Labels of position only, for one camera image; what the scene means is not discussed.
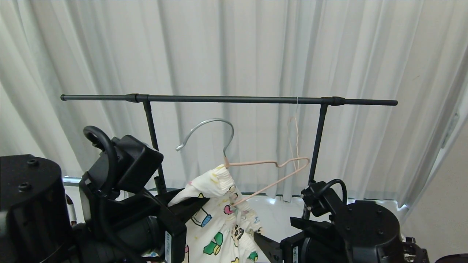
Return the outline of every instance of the screw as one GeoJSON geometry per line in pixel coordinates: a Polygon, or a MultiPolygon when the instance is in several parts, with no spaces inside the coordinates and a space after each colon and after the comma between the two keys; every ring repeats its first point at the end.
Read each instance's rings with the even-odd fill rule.
{"type": "Polygon", "coordinates": [[[30,185],[28,182],[18,185],[18,190],[21,192],[29,191],[31,190],[31,188],[32,188],[32,185],[30,185]]]}
{"type": "Polygon", "coordinates": [[[33,167],[33,166],[39,165],[39,162],[36,159],[31,159],[31,160],[28,160],[27,164],[29,167],[33,167]]]}

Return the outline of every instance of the white label sticker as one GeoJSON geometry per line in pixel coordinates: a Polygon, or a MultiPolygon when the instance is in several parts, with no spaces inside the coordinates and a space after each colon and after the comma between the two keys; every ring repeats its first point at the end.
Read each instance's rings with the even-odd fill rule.
{"type": "Polygon", "coordinates": [[[166,231],[166,253],[164,256],[164,261],[166,263],[171,263],[172,260],[172,236],[166,231]]]}
{"type": "Polygon", "coordinates": [[[299,263],[299,247],[292,249],[292,263],[299,263]]]}

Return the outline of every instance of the black metal rod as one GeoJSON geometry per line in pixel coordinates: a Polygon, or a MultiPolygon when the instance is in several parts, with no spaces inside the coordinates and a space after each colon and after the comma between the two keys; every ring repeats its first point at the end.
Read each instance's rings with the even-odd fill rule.
{"type": "MultiPolygon", "coordinates": [[[[153,114],[151,113],[151,103],[149,101],[143,101],[143,107],[145,108],[146,121],[148,122],[151,143],[153,145],[153,148],[159,151],[158,139],[156,137],[156,129],[154,127],[153,114]]],[[[158,168],[158,176],[154,178],[154,183],[156,184],[158,194],[167,192],[166,180],[164,180],[164,172],[162,171],[162,164],[158,168]]]]}
{"type": "MultiPolygon", "coordinates": [[[[309,181],[307,185],[311,185],[314,182],[315,168],[317,168],[317,160],[319,158],[320,142],[322,141],[323,125],[325,124],[325,116],[327,114],[327,104],[320,106],[319,124],[317,126],[317,133],[315,135],[314,153],[312,154],[312,161],[310,162],[309,181]]],[[[309,220],[310,211],[307,209],[307,205],[304,204],[304,211],[302,212],[302,219],[309,220]]]]}
{"type": "Polygon", "coordinates": [[[344,104],[395,106],[394,100],[361,100],[341,97],[246,97],[246,96],[177,96],[177,95],[62,95],[63,101],[129,101],[143,102],[224,102],[224,103],[281,103],[281,104],[328,104],[339,106],[344,104]]]}

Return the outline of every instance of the curtain fold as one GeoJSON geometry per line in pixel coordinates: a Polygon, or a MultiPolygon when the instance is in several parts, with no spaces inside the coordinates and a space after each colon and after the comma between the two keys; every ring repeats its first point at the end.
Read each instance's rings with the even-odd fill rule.
{"type": "MultiPolygon", "coordinates": [[[[415,200],[466,87],[465,1],[1,1],[1,154],[33,153],[81,176],[98,152],[81,130],[151,144],[143,106],[62,102],[61,94],[342,96],[396,107],[329,107],[316,180],[343,179],[353,198],[415,200]]],[[[152,103],[168,187],[220,163],[312,157],[318,105],[152,103]]],[[[244,192],[293,171],[232,167],[244,192]]],[[[285,200],[308,169],[269,189],[285,200]]],[[[154,187],[151,181],[148,188],[154,187]]]]}

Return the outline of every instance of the white patterned garment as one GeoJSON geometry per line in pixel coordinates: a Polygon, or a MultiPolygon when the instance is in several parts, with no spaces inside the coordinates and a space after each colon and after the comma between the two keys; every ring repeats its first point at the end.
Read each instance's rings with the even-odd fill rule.
{"type": "Polygon", "coordinates": [[[242,194],[224,165],[189,182],[168,205],[189,197],[209,197],[210,200],[186,224],[184,263],[257,261],[258,246],[253,235],[262,232],[260,220],[247,202],[232,206],[242,194]]]}

